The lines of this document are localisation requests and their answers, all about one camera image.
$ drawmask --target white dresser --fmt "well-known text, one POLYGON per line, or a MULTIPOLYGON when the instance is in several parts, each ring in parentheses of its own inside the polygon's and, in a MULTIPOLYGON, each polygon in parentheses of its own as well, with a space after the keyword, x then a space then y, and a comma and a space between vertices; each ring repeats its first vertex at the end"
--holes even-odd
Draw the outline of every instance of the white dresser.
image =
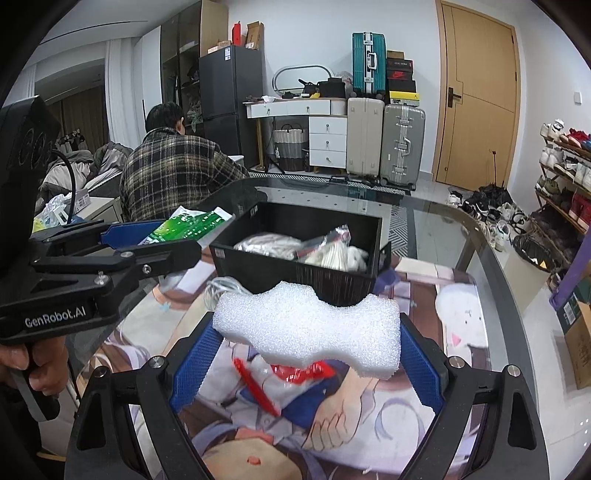
POLYGON ((310 165, 346 168, 347 117, 310 117, 310 165))
POLYGON ((310 165, 346 168, 347 102, 344 98, 298 98, 271 103, 246 103, 248 118, 257 120, 257 144, 262 165, 261 118, 305 115, 310 120, 310 165))

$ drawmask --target white curtain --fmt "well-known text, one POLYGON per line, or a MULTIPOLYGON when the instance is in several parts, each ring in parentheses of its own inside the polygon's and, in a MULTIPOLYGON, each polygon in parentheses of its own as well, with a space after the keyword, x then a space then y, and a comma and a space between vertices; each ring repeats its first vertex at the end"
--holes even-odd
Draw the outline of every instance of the white curtain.
POLYGON ((129 148, 137 148, 142 141, 135 114, 133 66, 131 38, 106 42, 105 103, 109 139, 129 148))
POLYGON ((14 85, 12 85, 12 89, 10 90, 4 102, 4 106, 35 95, 36 71, 36 63, 22 70, 17 78, 17 81, 14 83, 14 85))

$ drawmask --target black refrigerator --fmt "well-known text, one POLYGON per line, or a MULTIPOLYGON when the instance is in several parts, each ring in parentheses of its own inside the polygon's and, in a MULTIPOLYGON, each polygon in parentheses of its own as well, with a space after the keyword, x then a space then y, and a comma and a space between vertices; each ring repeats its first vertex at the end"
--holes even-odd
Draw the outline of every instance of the black refrigerator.
POLYGON ((249 95, 262 96, 262 55, 250 48, 222 48, 199 59, 205 138, 226 155, 244 155, 244 166, 258 163, 256 120, 246 117, 249 95))

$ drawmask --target black storage bin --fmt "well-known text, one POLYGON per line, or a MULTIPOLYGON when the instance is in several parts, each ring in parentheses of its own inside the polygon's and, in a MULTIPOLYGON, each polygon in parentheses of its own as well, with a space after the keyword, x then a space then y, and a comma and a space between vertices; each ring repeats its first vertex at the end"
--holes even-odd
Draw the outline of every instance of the black storage bin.
POLYGON ((218 275, 237 279, 253 293, 268 291, 283 280, 310 285, 320 300, 348 307, 371 293, 378 274, 390 266, 391 244, 379 249, 381 232, 381 218, 261 202, 228 225, 212 242, 210 250, 218 275), (349 227, 350 244, 369 253, 367 273, 331 270, 234 249, 238 242, 256 233, 280 233, 306 241, 341 225, 349 227))

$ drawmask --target green snack package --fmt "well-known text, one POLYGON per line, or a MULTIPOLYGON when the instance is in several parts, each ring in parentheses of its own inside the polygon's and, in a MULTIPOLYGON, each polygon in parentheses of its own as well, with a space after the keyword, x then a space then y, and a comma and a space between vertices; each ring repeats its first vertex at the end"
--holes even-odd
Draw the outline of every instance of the green snack package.
POLYGON ((231 215, 220 208, 205 213, 179 207, 168 220, 149 234, 140 245, 185 238, 199 240, 229 218, 231 218, 231 215))

